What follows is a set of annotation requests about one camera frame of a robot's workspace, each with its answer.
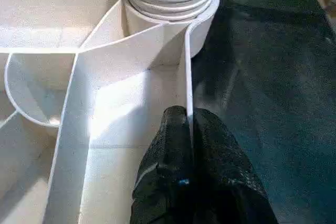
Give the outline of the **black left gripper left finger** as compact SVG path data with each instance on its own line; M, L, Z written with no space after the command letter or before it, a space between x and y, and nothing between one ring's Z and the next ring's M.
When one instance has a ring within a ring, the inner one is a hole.
M168 107L145 152L132 192L130 223L192 223L193 160L186 108Z

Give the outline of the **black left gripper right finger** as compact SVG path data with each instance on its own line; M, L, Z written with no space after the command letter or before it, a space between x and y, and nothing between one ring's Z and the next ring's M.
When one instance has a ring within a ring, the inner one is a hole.
M196 223L277 223L264 186L224 122L194 111Z

